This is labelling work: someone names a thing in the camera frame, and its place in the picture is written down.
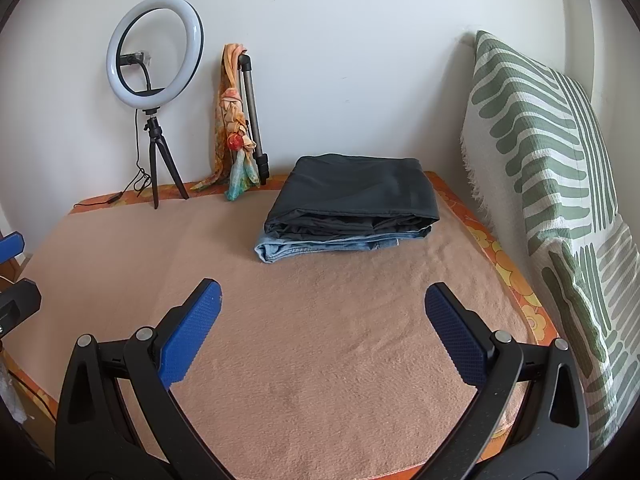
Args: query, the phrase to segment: blue gripper pad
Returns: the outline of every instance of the blue gripper pad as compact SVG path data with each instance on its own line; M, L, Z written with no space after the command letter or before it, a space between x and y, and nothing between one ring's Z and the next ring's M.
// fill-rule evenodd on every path
M222 289L211 282L162 347L158 375L167 390L184 379L221 306Z
M447 294L439 285L446 288ZM454 301L459 309L465 310L446 285L431 285L424 298L425 311L462 380L481 388L487 377L487 352L463 319L464 312L459 313L454 306Z
M24 251L24 239L19 232L0 237L0 264Z

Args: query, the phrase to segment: pillow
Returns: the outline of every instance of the pillow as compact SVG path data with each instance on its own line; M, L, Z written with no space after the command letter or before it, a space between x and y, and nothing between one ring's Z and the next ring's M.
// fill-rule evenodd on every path
M640 388L640 257L579 83L476 37L462 131L474 193L578 364L592 457Z

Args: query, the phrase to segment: light stand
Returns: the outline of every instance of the light stand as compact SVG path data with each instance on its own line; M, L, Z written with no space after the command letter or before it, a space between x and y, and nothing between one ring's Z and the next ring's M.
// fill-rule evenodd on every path
M154 110L145 110L150 117L146 120L145 130L149 132L149 168L151 170L151 190L154 195L154 209L158 209L158 172L156 171L156 148L162 155L162 160L164 160L164 164L166 168L169 170L169 174L171 178L175 182L175 187L178 188L180 192L180 196L187 200L189 198L189 194L180 179L180 174L178 173L178 169L175 167L174 160L171 156L171 152L169 151L169 146L166 143L164 135L162 134L162 128L160 124L158 124L158 118L155 116Z
M152 89L148 72L144 63L142 52L135 54L122 54L122 45L131 27L145 14L156 9L169 9L175 12L182 23L186 33L186 51L180 70L174 80L166 88ZM117 97L125 104L144 111L149 116L146 121L145 130L149 132L149 166L151 171L151 186L154 196L154 209L158 209L158 172L156 171L156 148L162 156L162 160L169 170L175 182L180 196L188 199L189 194L180 179L178 169L169 152L162 128L158 124L156 112L158 108L174 99L189 84L195 74L204 47L204 33L202 31L202 21L193 6L184 0L145 0L131 9L116 27L107 49L107 78L111 89ZM122 76L121 66L138 64L145 72L146 90L136 92L127 85Z
M255 112L254 82L251 77L251 58L247 54L238 57L238 68L242 72L244 80L244 92L246 96L246 108L249 113L249 129L252 141L255 142L254 159L258 167L258 177L263 186L269 177L269 159L262 151L262 141L260 140L260 130L258 129L258 117Z

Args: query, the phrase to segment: metal screw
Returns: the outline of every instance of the metal screw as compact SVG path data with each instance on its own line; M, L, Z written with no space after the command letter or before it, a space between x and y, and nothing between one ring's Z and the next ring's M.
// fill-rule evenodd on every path
M568 350L569 349L569 343L567 341L565 341L564 339L562 339L561 337L559 337L558 339L556 339L554 341L554 345L556 345L556 348L558 350Z
M153 334L154 331L151 330L148 326L145 326L136 332L136 339L138 339L139 341L146 341L147 339L151 339L151 336Z
M88 334L81 335L78 338L78 346L87 346L91 342L91 336Z
M507 332L506 330L497 330L495 333L495 338L500 341L501 343L510 343L511 340L513 339L513 337L511 337L511 334L509 332Z

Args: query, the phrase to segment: folded jeans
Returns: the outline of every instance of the folded jeans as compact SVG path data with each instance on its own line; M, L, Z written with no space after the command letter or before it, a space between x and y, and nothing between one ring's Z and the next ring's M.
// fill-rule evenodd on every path
M324 251L373 251L395 247L400 240L424 238L430 230L431 226L428 226L418 231L349 236L335 240L287 240L271 237L262 231L255 245L255 252L264 263L271 264L297 254Z

